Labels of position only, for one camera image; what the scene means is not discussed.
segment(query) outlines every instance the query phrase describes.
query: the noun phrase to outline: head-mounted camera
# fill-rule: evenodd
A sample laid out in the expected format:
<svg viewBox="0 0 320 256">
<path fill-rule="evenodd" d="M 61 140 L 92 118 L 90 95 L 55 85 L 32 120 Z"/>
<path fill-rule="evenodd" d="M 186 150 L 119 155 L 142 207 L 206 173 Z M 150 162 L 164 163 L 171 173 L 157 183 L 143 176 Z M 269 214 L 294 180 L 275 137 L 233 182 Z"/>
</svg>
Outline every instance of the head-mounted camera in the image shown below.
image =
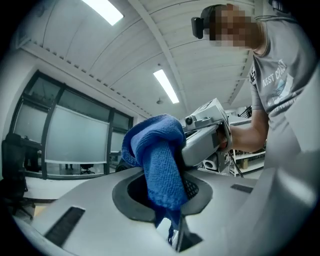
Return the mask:
<svg viewBox="0 0 320 256">
<path fill-rule="evenodd" d="M 192 17 L 192 33 L 198 38 L 202 39 L 205 34 L 210 34 L 210 40 L 215 40 L 214 33 L 210 33 L 210 23 L 216 21 L 216 7 L 223 6 L 223 4 L 211 5 L 203 9 L 200 17 Z"/>
</svg>

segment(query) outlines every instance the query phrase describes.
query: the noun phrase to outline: gray t-shirt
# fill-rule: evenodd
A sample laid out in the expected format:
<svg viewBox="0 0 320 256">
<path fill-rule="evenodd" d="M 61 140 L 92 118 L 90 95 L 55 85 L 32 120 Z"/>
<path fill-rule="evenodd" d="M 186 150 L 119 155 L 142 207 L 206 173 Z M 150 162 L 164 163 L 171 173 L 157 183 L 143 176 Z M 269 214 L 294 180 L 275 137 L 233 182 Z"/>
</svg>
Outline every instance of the gray t-shirt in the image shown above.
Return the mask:
<svg viewBox="0 0 320 256">
<path fill-rule="evenodd" d="M 264 162 L 264 167 L 269 168 L 289 161 L 301 151 L 285 112 L 311 78 L 317 56 L 297 23 L 268 20 L 262 24 L 267 46 L 263 55 L 253 56 L 250 81 L 252 109 L 265 110 L 269 117 Z"/>
</svg>

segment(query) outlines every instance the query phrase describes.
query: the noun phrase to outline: wall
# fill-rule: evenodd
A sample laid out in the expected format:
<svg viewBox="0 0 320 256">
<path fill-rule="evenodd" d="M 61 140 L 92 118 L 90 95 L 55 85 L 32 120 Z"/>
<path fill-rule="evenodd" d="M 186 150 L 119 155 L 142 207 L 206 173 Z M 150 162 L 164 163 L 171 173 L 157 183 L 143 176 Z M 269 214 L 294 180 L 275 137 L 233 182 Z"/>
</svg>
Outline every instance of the wall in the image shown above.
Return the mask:
<svg viewBox="0 0 320 256">
<path fill-rule="evenodd" d="M 18 100 L 35 73 L 37 58 L 23 51 L 9 52 L 0 65 L 0 138 L 6 138 Z M 2 180 L 2 157 L 0 157 Z"/>
</svg>

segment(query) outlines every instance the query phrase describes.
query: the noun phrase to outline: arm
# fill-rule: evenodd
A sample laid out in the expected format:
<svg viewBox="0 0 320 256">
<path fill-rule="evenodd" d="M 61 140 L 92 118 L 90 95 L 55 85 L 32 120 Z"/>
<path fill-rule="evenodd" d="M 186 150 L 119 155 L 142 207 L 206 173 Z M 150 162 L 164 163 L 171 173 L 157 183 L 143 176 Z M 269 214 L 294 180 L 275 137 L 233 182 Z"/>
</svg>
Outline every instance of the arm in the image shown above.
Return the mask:
<svg viewBox="0 0 320 256">
<path fill-rule="evenodd" d="M 268 135 L 268 115 L 262 109 L 252 111 L 251 127 L 230 126 L 232 148 L 244 152 L 255 152 L 261 149 Z"/>
</svg>

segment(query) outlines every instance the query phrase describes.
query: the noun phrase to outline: t-shirt print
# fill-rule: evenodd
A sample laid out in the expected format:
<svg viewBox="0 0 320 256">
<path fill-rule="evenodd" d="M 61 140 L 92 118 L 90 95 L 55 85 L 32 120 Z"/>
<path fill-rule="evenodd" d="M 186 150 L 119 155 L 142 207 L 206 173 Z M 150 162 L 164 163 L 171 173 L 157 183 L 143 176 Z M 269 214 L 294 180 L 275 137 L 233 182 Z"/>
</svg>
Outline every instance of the t-shirt print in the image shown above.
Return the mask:
<svg viewBox="0 0 320 256">
<path fill-rule="evenodd" d="M 292 87 L 294 77 L 287 71 L 288 66 L 280 59 L 277 62 L 276 70 L 273 73 L 261 78 L 261 91 L 265 91 L 265 97 L 261 98 L 266 109 L 271 109 L 278 106 L 288 97 L 294 97 L 292 95 Z M 250 72 L 250 80 L 253 86 L 257 86 L 256 70 L 253 66 Z"/>
</svg>

